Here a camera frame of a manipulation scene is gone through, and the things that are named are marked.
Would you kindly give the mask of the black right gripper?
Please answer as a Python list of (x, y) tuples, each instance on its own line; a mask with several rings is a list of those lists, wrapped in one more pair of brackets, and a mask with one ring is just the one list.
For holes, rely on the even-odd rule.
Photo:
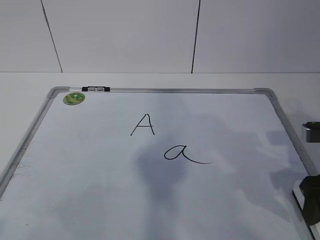
[(299, 185), (304, 196), (302, 216), (308, 226), (320, 222), (320, 176), (307, 176)]

